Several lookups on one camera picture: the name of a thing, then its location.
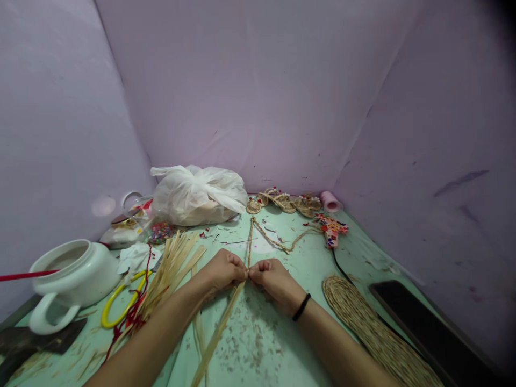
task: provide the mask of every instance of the coiled straw mat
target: coiled straw mat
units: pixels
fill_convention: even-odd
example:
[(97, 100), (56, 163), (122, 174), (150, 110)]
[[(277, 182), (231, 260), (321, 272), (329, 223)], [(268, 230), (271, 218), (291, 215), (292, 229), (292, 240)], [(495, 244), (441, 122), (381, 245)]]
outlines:
[(378, 319), (376, 312), (351, 283), (344, 278), (330, 276), (323, 281), (322, 291), (339, 319), (360, 338), (370, 355), (400, 385), (443, 386), (414, 349)]

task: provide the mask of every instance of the table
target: table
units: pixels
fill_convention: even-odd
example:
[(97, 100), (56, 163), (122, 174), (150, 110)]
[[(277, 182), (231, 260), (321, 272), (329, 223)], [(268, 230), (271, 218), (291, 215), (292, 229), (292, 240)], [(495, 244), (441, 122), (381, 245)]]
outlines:
[[(395, 261), (390, 259), (349, 215), (341, 211), (332, 216), (349, 226), (348, 235), (340, 237), (339, 247), (335, 251), (339, 265), (352, 277), (369, 305), (410, 342), (370, 293), (368, 286), (375, 282), (398, 280), (433, 313), (437, 314), (436, 311), (418, 288), (401, 274)], [(303, 224), (312, 220), (298, 212), (294, 214), (281, 212), (272, 204), (262, 209), (255, 217), (271, 239), (278, 240), (280, 237), (288, 247), (299, 234), (306, 230)], [(198, 226), (188, 230), (190, 233), (199, 234), (204, 231), (207, 237), (198, 242), (198, 245), (202, 244), (207, 248), (198, 267), (205, 265), (221, 248), (226, 248), (246, 261), (250, 218), (251, 215), (245, 213), (238, 221)], [(326, 303), (321, 284), (327, 276), (340, 275), (340, 273), (333, 262), (331, 252), (325, 248), (322, 235), (307, 234), (288, 255), (267, 242), (258, 229), (254, 228), (251, 264), (273, 257), (278, 258), (299, 284), (311, 293), (312, 298), (336, 318)], [(135, 288), (138, 282), (135, 281), (131, 287)], [(119, 316), (131, 296), (126, 289), (118, 297), (112, 307), (111, 319)], [(203, 308), (202, 321), (206, 342), (212, 336), (229, 298), (230, 292), (227, 292)], [(112, 331), (102, 329), (100, 326), (101, 313), (106, 300), (107, 297), (79, 312), (78, 318), (87, 316), (88, 323), (65, 355), (34, 355), (24, 364), (23, 369), (18, 370), (11, 378), (8, 386), (83, 385), (102, 362), (98, 357), (85, 370), (93, 353), (105, 351), (111, 342)], [(30, 314), (25, 316), (18, 326), (27, 326), (29, 317)], [(190, 325), (178, 352), (171, 356), (155, 386), (190, 386), (198, 363), (194, 334)], [(257, 386), (331, 385), (324, 368), (298, 334), (295, 323), (280, 315), (274, 306), (267, 303), (263, 295), (250, 284), (246, 284), (240, 295), (218, 343), (209, 366), (209, 381), (211, 386), (232, 386), (244, 383)]]

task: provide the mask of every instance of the forearm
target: forearm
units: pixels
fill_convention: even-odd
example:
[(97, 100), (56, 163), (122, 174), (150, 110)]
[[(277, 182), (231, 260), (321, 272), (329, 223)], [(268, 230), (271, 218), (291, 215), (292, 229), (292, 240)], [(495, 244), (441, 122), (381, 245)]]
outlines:
[(306, 304), (297, 325), (335, 385), (397, 386), (387, 372), (313, 299)]
[(153, 313), (86, 386), (152, 386), (205, 298), (206, 289), (201, 282), (187, 282)]

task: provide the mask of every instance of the purple wall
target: purple wall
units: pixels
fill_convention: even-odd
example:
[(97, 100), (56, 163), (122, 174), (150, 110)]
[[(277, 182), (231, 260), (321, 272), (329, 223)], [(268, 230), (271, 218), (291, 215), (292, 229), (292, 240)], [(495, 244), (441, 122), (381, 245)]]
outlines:
[(425, 3), (97, 0), (152, 165), (334, 189), (508, 369), (514, 62), (480, 0)]
[[(95, 239), (122, 195), (151, 193), (120, 78), (90, 0), (0, 2), (0, 273)], [(32, 294), (0, 283), (0, 321)]]
[(335, 191), (425, 293), (514, 372), (516, 67), (505, 24), (483, 4), (428, 2)]
[(331, 188), (419, 1), (97, 0), (152, 165)]

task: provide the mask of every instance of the white plastic bag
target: white plastic bag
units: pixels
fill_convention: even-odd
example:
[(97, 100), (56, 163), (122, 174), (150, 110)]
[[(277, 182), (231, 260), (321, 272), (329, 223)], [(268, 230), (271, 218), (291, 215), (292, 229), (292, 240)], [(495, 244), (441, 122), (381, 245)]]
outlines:
[(165, 176), (154, 191), (153, 210), (178, 226), (221, 223), (246, 210), (247, 192), (236, 172), (196, 166), (151, 168)]

